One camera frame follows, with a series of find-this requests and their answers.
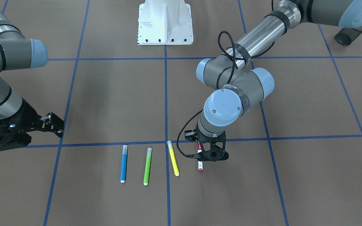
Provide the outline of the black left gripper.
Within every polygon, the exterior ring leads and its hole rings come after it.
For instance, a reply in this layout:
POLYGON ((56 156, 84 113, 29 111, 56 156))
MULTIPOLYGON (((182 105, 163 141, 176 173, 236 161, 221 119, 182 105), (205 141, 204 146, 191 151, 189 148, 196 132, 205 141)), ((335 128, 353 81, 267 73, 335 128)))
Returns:
POLYGON ((202 162, 224 161, 229 158, 229 153, 225 150, 227 141, 225 132, 222 132, 216 137, 207 137, 196 127, 195 130, 185 131, 185 139, 192 143, 199 143, 202 150, 201 153, 186 155, 188 158, 202 162))

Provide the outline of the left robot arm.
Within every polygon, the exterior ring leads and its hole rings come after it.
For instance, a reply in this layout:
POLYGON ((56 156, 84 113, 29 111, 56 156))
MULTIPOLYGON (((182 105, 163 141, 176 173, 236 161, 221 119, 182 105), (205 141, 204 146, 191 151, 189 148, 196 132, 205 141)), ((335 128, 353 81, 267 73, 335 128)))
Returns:
POLYGON ((275 88, 264 68, 243 69, 262 56, 274 42, 302 23, 341 28, 335 40, 350 45, 362 33, 362 0, 281 0, 263 20, 215 59, 203 59, 196 69, 197 79, 215 91, 207 98, 194 130, 185 130, 185 139, 198 143, 201 152, 183 154, 198 161, 223 161, 226 129, 251 107, 263 101, 275 88))

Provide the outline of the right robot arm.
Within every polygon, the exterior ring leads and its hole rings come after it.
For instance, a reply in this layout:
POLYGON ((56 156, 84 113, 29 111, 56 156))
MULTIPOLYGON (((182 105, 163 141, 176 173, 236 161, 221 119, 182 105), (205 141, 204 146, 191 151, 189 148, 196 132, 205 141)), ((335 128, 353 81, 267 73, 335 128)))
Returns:
MULTIPOLYGON (((48 51, 41 40, 27 39, 0 11, 0 72, 43 67, 48 51)), ((32 131, 63 136, 64 121, 50 112, 40 116, 0 77, 0 151, 26 147, 32 131)))

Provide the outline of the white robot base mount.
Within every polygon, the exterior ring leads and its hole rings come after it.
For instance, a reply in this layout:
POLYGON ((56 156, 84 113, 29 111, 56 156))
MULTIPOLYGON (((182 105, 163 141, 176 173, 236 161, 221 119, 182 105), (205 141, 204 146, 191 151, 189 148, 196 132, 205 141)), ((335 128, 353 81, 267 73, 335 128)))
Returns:
POLYGON ((139 5, 138 45, 191 45, 191 6, 184 0, 146 0, 139 5))

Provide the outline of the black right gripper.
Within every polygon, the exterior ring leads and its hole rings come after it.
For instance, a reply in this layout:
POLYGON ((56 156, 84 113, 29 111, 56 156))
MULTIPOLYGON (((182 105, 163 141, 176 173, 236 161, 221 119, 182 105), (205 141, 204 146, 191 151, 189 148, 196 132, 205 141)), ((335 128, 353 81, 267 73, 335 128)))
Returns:
POLYGON ((31 143, 31 131, 53 132, 62 137, 64 121, 53 112, 42 117, 25 100, 12 116, 0 120, 0 151, 26 147, 31 143))

